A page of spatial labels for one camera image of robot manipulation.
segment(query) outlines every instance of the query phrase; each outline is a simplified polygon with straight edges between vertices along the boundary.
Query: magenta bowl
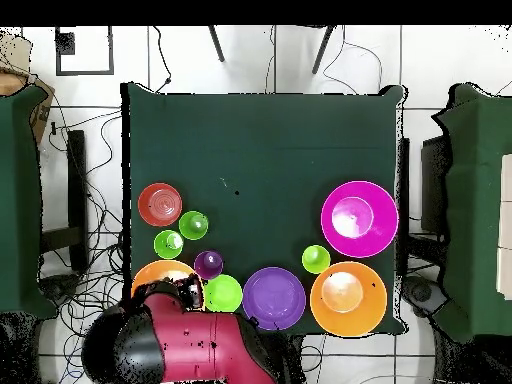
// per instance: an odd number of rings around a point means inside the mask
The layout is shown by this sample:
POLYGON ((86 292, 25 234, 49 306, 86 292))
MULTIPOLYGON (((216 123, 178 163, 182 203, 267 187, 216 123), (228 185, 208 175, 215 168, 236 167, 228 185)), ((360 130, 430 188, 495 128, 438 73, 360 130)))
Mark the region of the magenta bowl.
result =
POLYGON ((320 219, 327 242, 352 258, 382 252, 398 230, 393 197, 368 181, 350 181, 337 187, 327 197, 320 219))

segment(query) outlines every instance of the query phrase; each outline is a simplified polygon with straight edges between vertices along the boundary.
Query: red bowl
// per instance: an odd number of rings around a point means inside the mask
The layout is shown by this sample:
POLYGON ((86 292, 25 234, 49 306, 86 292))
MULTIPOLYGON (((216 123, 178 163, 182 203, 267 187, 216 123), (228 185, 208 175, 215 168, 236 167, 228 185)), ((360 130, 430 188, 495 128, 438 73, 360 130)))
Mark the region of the red bowl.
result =
POLYGON ((139 214, 154 227, 166 227, 181 214, 181 197, 178 191, 165 183, 147 186, 139 196, 139 214))

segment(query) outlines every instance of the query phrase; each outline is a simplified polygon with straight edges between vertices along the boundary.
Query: white box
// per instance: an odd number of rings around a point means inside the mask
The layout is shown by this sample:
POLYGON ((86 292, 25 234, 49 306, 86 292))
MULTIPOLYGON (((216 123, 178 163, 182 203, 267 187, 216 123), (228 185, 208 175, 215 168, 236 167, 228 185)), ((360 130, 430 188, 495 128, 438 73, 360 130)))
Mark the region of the white box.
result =
POLYGON ((501 201, 512 202, 512 155, 501 160, 501 201))
POLYGON ((505 296, 505 300, 512 299, 512 250, 498 249, 496 290, 505 296))

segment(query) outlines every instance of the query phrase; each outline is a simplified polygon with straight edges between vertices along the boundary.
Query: purple plate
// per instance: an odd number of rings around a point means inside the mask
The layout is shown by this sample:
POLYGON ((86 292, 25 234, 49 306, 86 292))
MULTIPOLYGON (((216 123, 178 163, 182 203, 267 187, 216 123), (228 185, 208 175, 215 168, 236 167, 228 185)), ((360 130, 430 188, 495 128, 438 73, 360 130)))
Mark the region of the purple plate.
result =
POLYGON ((245 314, 264 330, 284 330, 295 324, 306 307, 306 293, 299 279, 283 268, 255 272, 244 286, 245 314))

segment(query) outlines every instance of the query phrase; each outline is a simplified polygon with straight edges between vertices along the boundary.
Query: lime green bowl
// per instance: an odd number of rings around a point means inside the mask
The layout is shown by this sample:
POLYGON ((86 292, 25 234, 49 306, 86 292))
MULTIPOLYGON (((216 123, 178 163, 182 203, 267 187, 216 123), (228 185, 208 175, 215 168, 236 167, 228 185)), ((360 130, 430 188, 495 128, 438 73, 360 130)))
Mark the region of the lime green bowl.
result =
POLYGON ((176 231, 164 230, 155 237, 153 247, 162 259, 174 259, 183 250, 183 238, 176 231))
POLYGON ((304 250, 302 266, 311 274, 321 274, 331 265, 331 255, 325 247, 313 245, 304 250))
POLYGON ((235 312, 242 303, 242 288, 233 277, 220 274, 204 286, 204 303, 212 312, 235 312))
POLYGON ((184 213, 179 222, 180 233, 189 240, 199 240, 208 231, 208 218, 197 211, 184 213))

